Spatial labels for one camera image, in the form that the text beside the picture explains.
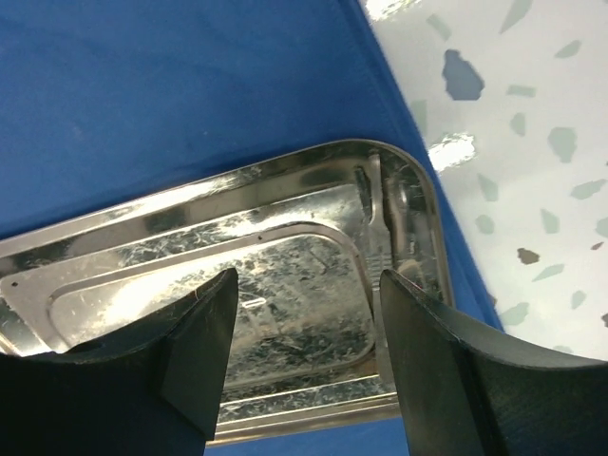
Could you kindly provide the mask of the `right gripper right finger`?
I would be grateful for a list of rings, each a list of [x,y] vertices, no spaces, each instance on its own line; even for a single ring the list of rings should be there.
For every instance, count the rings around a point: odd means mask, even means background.
[[[385,271],[381,309],[412,455],[603,455],[607,365],[500,332]]]

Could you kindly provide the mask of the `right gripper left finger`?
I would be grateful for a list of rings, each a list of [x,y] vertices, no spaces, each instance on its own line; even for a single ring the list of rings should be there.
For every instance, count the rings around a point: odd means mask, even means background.
[[[5,455],[201,455],[216,432],[236,313],[227,269],[64,353],[1,358]]]

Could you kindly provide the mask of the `steel instrument tray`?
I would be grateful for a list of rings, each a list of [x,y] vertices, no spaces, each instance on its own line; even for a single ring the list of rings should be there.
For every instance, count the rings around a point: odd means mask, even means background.
[[[422,165],[330,142],[3,240],[1,350],[64,352],[228,268],[238,310],[216,445],[397,416],[380,276],[452,298]]]

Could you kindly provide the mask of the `blue surgical cloth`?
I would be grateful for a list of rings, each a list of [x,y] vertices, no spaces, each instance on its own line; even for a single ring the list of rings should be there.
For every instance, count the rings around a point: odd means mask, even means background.
[[[496,325],[420,130],[357,2],[1,5],[1,243],[351,140],[393,145],[429,176],[452,298],[407,279]],[[377,454],[392,436],[380,427],[358,439],[338,428],[328,427],[341,453]]]

